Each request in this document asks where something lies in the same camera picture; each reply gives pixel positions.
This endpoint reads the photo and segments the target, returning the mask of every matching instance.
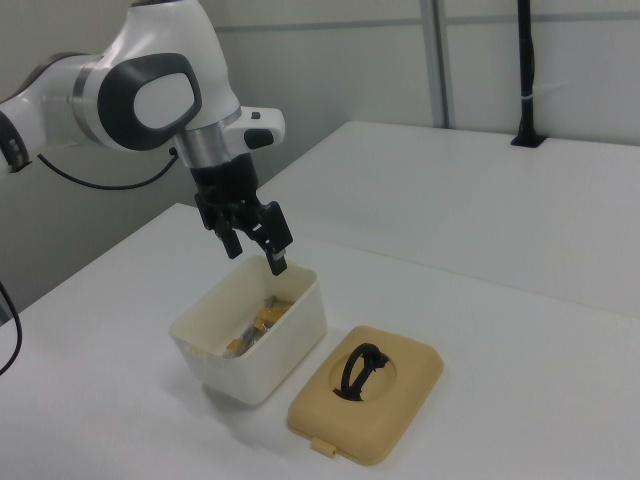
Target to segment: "black cable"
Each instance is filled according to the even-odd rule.
[[[169,160],[169,163],[167,163],[165,165],[165,167],[159,173],[157,173],[156,175],[154,175],[150,179],[145,180],[144,182],[135,183],[133,185],[122,185],[122,186],[97,185],[95,183],[85,182],[84,180],[80,180],[78,178],[72,177],[68,173],[63,172],[58,167],[56,167],[54,164],[52,164],[49,160],[47,160],[44,157],[44,155],[38,155],[38,158],[42,161],[42,163],[44,163],[47,167],[49,167],[55,173],[57,173],[58,175],[60,175],[60,176],[62,176],[64,178],[66,178],[67,180],[72,181],[73,183],[77,183],[78,185],[82,185],[82,186],[88,187],[88,188],[94,188],[96,190],[109,190],[109,191],[117,190],[117,191],[121,191],[121,190],[133,190],[135,188],[144,187],[144,186],[149,185],[149,184],[155,182],[156,180],[160,179],[165,173],[167,173],[169,171],[169,169],[173,166],[174,163],[176,163],[176,160],[178,160],[178,158],[179,158],[178,157],[178,152],[176,151],[175,148],[171,148],[169,150],[169,154],[172,155],[173,158],[171,160]],[[1,281],[0,281],[0,293],[2,294],[2,297],[7,302],[7,305],[9,306],[9,310],[11,310],[11,314],[13,315],[13,320],[16,323],[16,331],[18,333],[18,338],[16,340],[16,348],[13,351],[13,355],[11,355],[11,358],[4,365],[4,367],[2,367],[2,369],[0,369],[0,376],[2,376],[7,370],[9,370],[9,368],[11,368],[11,365],[13,365],[13,362],[15,362],[16,358],[18,358],[18,354],[20,353],[20,349],[22,348],[22,323],[20,322],[20,316],[18,315],[18,311],[16,310],[15,305],[11,301],[11,297],[9,296],[9,292],[7,292],[7,290],[4,288],[4,285],[2,285]]]
[[[122,186],[97,185],[95,183],[85,182],[84,180],[80,180],[78,178],[72,177],[68,173],[63,172],[58,167],[56,167],[54,164],[52,164],[49,160],[47,160],[44,157],[44,155],[38,155],[38,158],[42,161],[42,163],[44,163],[47,167],[49,167],[51,170],[53,170],[55,173],[57,173],[61,177],[64,177],[67,180],[72,181],[73,183],[77,183],[78,185],[82,185],[83,187],[94,188],[96,190],[109,190],[109,191],[117,190],[117,191],[121,191],[121,190],[134,190],[136,188],[144,187],[146,185],[149,185],[149,184],[155,182],[159,178],[161,178],[165,173],[167,173],[169,171],[169,169],[173,166],[174,163],[176,163],[176,160],[178,160],[178,158],[179,158],[178,157],[178,152],[176,152],[175,148],[171,148],[169,150],[169,153],[171,155],[173,155],[173,158],[171,160],[169,160],[169,163],[167,163],[165,165],[165,167],[158,174],[154,175],[153,177],[151,177],[148,180],[145,180],[144,182],[134,183],[133,185],[122,185]]]
[[[11,368],[11,365],[13,365],[13,362],[15,362],[16,358],[18,358],[18,354],[20,353],[20,349],[22,348],[22,323],[20,322],[20,316],[18,315],[18,311],[16,310],[15,305],[11,301],[9,292],[7,292],[7,290],[4,288],[4,285],[2,285],[2,282],[0,282],[0,293],[2,293],[2,296],[7,302],[7,305],[9,306],[9,310],[11,310],[11,314],[13,315],[13,321],[16,323],[16,331],[18,333],[18,339],[16,340],[16,348],[13,351],[13,355],[11,355],[11,358],[5,364],[5,366],[2,367],[2,369],[0,369],[0,377],[1,377],[7,370],[9,370],[9,368]]]

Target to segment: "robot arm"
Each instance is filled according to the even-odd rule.
[[[205,227],[230,258],[242,252],[235,230],[245,232],[279,274],[293,239],[278,204],[259,202],[249,154],[284,133],[279,110],[240,106],[197,0],[143,0],[102,55],[56,55],[0,103],[0,177],[59,146],[143,151],[173,139]]]

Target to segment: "beige lid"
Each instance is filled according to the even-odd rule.
[[[354,366],[343,379],[347,363]],[[438,353],[428,345],[357,327],[295,398],[289,407],[289,428],[329,457],[339,453],[362,465],[374,465],[391,452],[443,367]],[[361,395],[358,384],[362,384]]]

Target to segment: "plastic box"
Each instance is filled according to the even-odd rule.
[[[231,340],[251,324],[266,298],[293,302],[244,355],[223,358]],[[256,405],[294,369],[326,332],[317,275],[295,264],[279,276],[266,259],[251,257],[178,318],[169,330],[205,385]]]

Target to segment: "white table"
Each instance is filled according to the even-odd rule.
[[[352,122],[270,181],[297,234],[640,317],[640,148]]]
[[[291,219],[288,258],[318,272],[330,329],[265,403],[205,391],[168,336],[238,264],[177,205],[23,312],[23,353],[0,379],[0,478],[640,476],[638,320],[300,235]],[[358,324],[412,336],[445,361],[376,467],[329,460],[285,423]],[[0,328],[2,358],[12,331]]]

